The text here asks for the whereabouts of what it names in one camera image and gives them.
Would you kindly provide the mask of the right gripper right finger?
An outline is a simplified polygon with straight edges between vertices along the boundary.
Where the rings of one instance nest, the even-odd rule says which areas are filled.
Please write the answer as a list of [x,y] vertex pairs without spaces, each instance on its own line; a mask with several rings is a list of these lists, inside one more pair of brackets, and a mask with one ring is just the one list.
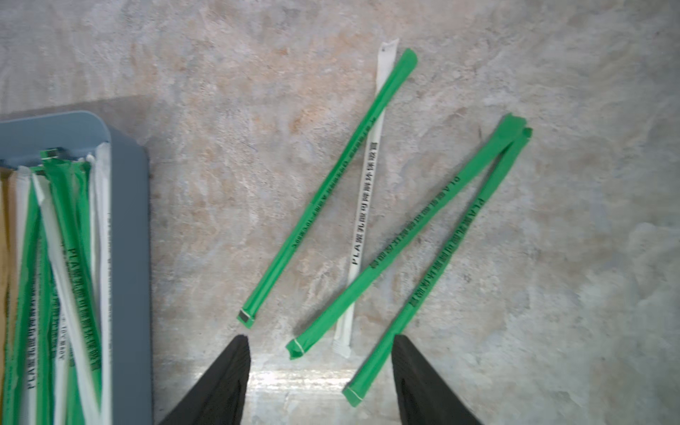
[[481,424],[407,336],[395,336],[391,360],[403,424]]

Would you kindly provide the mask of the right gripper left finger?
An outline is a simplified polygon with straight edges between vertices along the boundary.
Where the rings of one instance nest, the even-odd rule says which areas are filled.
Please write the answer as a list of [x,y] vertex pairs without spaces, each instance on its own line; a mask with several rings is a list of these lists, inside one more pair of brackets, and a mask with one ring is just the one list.
[[239,425],[250,370],[249,339],[237,335],[160,423]]

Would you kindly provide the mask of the blue plastic storage tray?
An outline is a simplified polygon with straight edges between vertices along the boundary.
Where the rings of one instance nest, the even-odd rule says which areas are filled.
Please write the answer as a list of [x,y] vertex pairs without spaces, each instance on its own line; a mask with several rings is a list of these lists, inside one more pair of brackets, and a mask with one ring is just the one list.
[[152,326],[149,161],[133,138],[87,111],[1,124],[1,164],[33,166],[43,150],[79,158],[112,148],[113,422],[151,424]]

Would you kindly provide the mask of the brown paper straw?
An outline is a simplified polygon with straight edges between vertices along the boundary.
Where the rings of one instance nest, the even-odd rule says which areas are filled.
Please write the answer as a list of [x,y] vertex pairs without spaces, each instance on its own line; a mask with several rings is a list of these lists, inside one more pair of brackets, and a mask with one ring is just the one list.
[[14,171],[1,168],[1,389],[9,376],[17,310],[16,178]]

